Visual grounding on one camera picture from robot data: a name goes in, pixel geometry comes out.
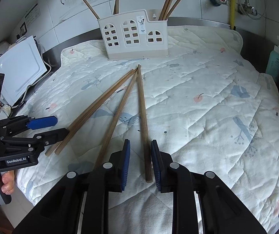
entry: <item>yellow gas hose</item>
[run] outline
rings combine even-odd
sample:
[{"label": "yellow gas hose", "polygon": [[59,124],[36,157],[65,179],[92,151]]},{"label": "yellow gas hose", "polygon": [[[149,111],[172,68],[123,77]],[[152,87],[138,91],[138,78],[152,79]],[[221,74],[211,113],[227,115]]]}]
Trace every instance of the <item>yellow gas hose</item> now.
[{"label": "yellow gas hose", "polygon": [[230,0],[229,24],[230,24],[231,30],[233,30],[234,26],[235,26],[235,7],[236,7],[236,0]]}]

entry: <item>pink fruit print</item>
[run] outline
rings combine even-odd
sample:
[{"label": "pink fruit print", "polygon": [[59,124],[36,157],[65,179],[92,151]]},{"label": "pink fruit print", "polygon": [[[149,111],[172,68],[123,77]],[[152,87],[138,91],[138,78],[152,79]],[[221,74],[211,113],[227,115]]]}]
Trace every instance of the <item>pink fruit print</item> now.
[{"label": "pink fruit print", "polygon": [[277,214],[279,214],[279,200],[277,201],[277,205],[276,205],[276,207],[275,207],[275,209],[274,209],[274,216],[277,216]]},{"label": "pink fruit print", "polygon": [[200,95],[197,95],[196,97],[194,97],[195,103],[199,103],[200,101],[202,101],[202,99],[203,99],[202,94],[203,93],[201,93]]},{"label": "pink fruit print", "polygon": [[52,111],[55,107],[57,107],[57,104],[53,103],[50,105],[50,107],[46,108],[46,110]]}]

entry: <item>human hand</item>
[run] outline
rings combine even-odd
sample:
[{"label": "human hand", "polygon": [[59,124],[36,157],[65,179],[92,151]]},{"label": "human hand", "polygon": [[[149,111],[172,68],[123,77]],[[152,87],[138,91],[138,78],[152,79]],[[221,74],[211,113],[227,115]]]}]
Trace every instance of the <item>human hand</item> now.
[{"label": "human hand", "polygon": [[14,171],[9,171],[2,175],[2,182],[4,183],[4,185],[1,188],[2,192],[4,192],[7,195],[14,192],[14,179]]}]

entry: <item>quilted mat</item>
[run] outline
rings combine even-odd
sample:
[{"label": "quilted mat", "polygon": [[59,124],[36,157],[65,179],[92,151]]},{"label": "quilted mat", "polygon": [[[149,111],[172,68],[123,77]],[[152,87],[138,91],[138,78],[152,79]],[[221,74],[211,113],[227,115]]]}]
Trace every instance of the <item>quilted mat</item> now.
[{"label": "quilted mat", "polygon": [[[61,68],[30,97],[19,115],[55,115],[68,127],[114,82],[142,65],[149,138],[190,171],[214,171],[268,233],[279,228],[279,94],[271,76],[240,56],[236,31],[204,26],[168,28],[168,57],[108,61],[101,40],[66,48]],[[42,153],[20,169],[17,185],[37,202],[68,171],[89,172],[130,79],[76,133],[59,156]],[[27,131],[33,136],[38,131]],[[171,233],[172,194],[146,183],[137,85],[129,95],[109,148],[131,141],[125,192],[109,195],[110,233]],[[197,203],[199,231],[201,213]]]}]

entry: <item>teal bottle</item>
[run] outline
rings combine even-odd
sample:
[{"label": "teal bottle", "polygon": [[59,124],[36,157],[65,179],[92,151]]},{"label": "teal bottle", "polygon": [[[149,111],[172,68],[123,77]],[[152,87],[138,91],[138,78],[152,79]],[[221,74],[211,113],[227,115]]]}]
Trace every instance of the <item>teal bottle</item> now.
[{"label": "teal bottle", "polygon": [[265,73],[271,75],[273,77],[275,83],[278,83],[278,81],[279,81],[279,46],[275,46],[274,50],[271,51]]}]

